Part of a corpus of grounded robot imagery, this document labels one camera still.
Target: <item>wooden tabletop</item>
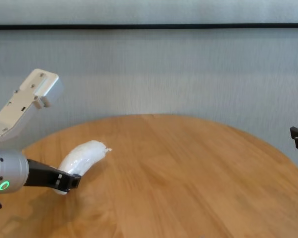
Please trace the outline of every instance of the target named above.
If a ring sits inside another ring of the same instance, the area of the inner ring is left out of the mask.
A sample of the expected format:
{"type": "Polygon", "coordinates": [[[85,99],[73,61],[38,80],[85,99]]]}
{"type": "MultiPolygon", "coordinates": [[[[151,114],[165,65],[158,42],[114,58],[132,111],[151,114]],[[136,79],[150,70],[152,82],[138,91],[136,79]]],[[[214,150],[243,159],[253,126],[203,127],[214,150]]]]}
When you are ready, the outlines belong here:
{"type": "Polygon", "coordinates": [[[298,168],[266,142],[179,116],[103,119],[25,149],[57,167],[77,145],[113,151],[68,195],[0,196],[0,238],[298,238],[298,168]]]}

